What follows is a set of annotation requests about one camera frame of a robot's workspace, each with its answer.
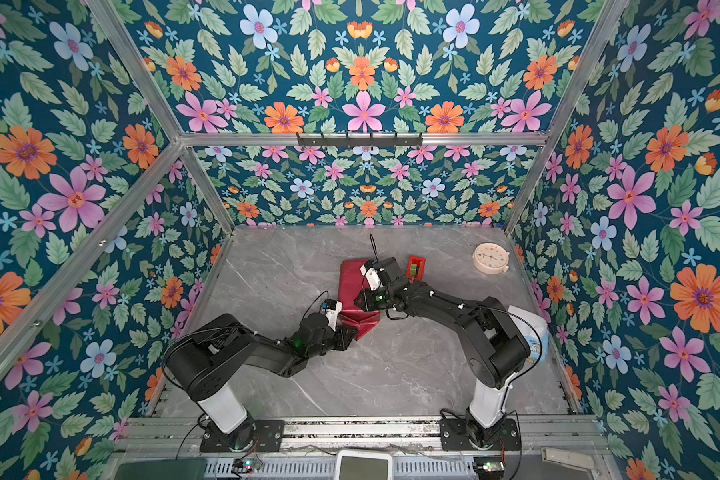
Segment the red tape dispenser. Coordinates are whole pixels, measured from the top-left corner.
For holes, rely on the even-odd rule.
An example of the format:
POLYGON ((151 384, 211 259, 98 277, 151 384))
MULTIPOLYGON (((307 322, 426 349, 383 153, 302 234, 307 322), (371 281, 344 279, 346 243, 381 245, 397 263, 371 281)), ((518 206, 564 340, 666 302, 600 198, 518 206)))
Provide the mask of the red tape dispenser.
POLYGON ((408 259, 406 276, 410 282, 422 281, 426 269, 426 259, 411 255, 408 259))

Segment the maroon wrapping paper sheet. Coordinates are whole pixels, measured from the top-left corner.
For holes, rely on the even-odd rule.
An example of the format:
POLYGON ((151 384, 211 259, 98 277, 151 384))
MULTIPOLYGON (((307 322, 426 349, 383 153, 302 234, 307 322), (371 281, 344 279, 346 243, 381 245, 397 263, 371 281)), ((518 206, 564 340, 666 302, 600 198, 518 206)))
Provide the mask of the maroon wrapping paper sheet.
POLYGON ((355 304, 361 291, 368 287, 367 280, 361 272, 366 259, 346 260, 341 264, 339 277, 339 301, 342 310, 339 320, 344 326, 357 329, 356 339, 366 336, 380 321, 380 312, 367 312, 355 304))

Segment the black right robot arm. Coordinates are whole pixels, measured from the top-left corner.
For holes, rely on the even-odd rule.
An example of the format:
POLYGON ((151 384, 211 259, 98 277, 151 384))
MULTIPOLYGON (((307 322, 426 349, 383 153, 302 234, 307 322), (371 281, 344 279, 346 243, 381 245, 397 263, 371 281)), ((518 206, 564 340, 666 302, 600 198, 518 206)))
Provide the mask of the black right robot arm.
POLYGON ((364 312, 393 310, 431 320, 458 338, 476 378, 470 406, 460 420, 469 442, 483 449, 499 436, 511 383, 531 355, 517 325, 519 318, 494 297, 467 300, 442 293, 423 281, 411 281, 394 258, 367 260, 359 267, 361 290, 354 304, 364 312))

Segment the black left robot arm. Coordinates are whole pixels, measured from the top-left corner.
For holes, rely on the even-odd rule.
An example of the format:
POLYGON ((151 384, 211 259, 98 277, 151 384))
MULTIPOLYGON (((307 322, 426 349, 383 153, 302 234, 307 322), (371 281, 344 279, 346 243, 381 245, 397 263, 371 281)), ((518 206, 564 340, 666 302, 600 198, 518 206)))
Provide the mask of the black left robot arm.
POLYGON ((249 366, 290 378, 315 357, 347 350, 357 333, 311 313, 291 336, 274 340, 223 314, 169 347, 163 369, 208 417, 206 430, 212 437, 229 450, 247 450, 255 438, 255 422, 231 384, 238 370, 249 366))

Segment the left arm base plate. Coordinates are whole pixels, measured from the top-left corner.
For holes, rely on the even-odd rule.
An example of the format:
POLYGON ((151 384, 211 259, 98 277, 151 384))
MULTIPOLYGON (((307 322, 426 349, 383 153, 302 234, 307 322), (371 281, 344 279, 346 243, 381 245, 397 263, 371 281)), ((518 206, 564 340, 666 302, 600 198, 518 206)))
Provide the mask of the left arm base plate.
POLYGON ((213 422, 204 428, 201 453, 276 453, 284 438, 282 420, 252 420, 247 418, 231 433, 224 433, 213 422))

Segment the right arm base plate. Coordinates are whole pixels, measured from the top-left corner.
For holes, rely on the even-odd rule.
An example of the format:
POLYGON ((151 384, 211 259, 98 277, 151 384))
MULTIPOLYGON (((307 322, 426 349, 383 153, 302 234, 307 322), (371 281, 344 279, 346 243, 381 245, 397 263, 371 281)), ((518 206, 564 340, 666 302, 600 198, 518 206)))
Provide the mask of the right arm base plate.
POLYGON ((518 421, 506 415, 491 427, 481 426, 471 417, 442 411, 439 419, 441 448, 444 451, 522 450, 518 421))

